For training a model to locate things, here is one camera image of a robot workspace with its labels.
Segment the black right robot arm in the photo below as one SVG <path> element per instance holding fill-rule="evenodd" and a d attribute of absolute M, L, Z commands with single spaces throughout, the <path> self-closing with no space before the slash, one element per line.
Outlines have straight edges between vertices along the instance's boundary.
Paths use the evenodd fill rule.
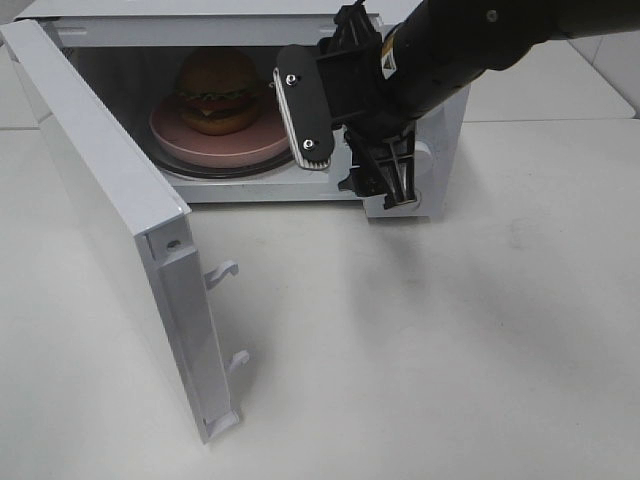
<path fill-rule="evenodd" d="M 362 2 L 344 5 L 317 54 L 280 50 L 273 71 L 297 165 L 330 165 L 342 130 L 352 166 L 340 188 L 385 209 L 417 201 L 416 123 L 488 70 L 550 40 L 636 30 L 635 1 L 424 1 L 388 34 Z"/>

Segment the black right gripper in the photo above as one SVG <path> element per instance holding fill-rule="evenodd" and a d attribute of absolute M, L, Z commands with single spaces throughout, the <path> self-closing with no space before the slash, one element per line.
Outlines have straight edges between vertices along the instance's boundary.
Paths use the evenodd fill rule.
<path fill-rule="evenodd" d="M 315 49 L 282 48 L 275 68 L 319 77 L 333 134 L 345 129 L 351 150 L 340 191 L 359 198 L 383 195 L 385 210 L 415 203 L 415 121 L 424 103 L 424 63 L 413 47 L 382 41 L 364 3 L 342 5 L 334 24 L 333 35 Z"/>

